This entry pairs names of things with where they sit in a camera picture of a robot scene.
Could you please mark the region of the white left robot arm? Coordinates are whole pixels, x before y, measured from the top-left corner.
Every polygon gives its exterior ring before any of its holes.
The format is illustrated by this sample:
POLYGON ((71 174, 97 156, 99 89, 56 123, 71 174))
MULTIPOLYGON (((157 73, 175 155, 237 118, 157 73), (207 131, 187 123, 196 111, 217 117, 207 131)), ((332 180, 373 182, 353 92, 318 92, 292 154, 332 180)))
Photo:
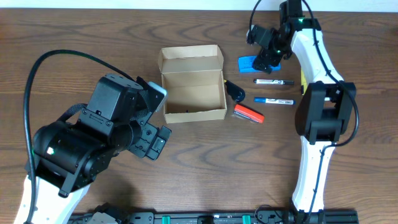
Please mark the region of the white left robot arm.
POLYGON ((69 223, 96 176, 122 151, 156 160, 171 131, 150 124, 167 91, 142 78, 102 77, 87 104, 34 135, 16 223, 69 223))

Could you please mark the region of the blue plastic eraser holder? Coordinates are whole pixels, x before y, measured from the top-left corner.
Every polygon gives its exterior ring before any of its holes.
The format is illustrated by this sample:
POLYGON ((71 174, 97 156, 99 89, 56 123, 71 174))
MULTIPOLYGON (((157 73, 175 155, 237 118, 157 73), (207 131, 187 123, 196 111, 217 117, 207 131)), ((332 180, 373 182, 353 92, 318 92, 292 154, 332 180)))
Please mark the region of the blue plastic eraser holder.
POLYGON ((261 72, 261 70, 256 70, 253 67, 253 62, 255 58, 256 58, 255 55, 239 57, 238 58, 239 72, 240 73, 261 72))

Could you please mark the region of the orange stapler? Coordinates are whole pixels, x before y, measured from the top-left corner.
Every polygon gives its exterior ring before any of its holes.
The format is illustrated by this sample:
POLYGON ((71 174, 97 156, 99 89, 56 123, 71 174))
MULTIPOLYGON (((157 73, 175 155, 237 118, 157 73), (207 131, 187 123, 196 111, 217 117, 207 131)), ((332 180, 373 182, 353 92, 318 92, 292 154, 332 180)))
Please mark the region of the orange stapler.
POLYGON ((234 114, 239 115, 243 118, 249 119, 255 123, 263 123, 264 116, 252 109, 249 109, 243 105, 236 104, 234 107, 234 114))

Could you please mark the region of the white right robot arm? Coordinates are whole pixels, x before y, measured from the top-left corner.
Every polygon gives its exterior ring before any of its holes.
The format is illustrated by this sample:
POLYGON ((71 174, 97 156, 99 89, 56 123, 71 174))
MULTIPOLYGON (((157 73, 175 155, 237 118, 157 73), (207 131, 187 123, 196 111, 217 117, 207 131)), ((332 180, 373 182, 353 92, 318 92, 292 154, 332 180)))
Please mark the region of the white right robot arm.
POLYGON ((291 55, 298 59, 306 82, 295 112, 295 129, 302 154, 298 181, 291 198, 293 211, 304 222, 323 213, 323 191, 333 151, 351 142, 359 128, 356 87, 336 71, 323 42, 318 20, 305 17, 305 0, 286 0, 279 6, 280 27, 251 24, 247 42, 261 51, 254 69, 270 73, 291 55))

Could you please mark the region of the brown cardboard box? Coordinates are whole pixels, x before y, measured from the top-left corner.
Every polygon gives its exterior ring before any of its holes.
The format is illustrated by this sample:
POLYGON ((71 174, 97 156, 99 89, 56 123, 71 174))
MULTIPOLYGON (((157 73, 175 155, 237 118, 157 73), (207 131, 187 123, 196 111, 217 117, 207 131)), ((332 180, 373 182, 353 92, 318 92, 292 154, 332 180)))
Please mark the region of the brown cardboard box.
POLYGON ((162 86, 168 98, 166 123, 222 120, 227 104, 223 54, 218 45, 166 47, 159 53, 162 86))

